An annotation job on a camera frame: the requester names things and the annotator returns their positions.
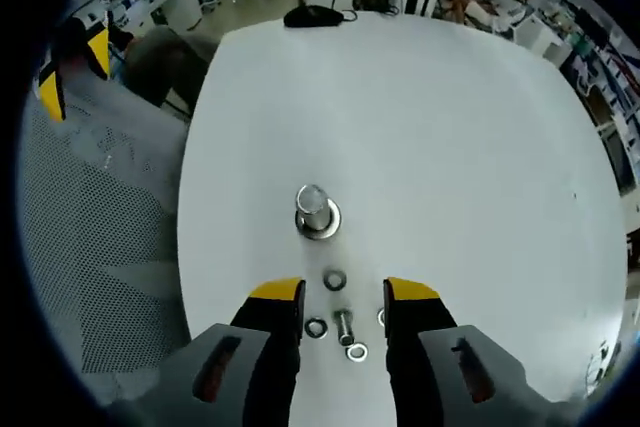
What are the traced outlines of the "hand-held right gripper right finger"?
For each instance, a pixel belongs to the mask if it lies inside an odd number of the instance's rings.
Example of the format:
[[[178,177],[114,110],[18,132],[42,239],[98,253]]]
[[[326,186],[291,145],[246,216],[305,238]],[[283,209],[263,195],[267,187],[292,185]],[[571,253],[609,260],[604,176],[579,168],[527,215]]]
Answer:
[[[430,287],[383,282],[386,368],[400,426],[552,426],[554,405],[521,363],[471,325],[458,325]]]

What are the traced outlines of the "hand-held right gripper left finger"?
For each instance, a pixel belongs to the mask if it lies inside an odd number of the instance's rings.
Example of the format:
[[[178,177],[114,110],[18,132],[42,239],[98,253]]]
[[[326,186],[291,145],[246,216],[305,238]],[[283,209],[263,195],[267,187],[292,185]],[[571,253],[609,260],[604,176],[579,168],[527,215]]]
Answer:
[[[254,289],[229,324],[215,324],[161,367],[161,426],[287,426],[306,282]]]

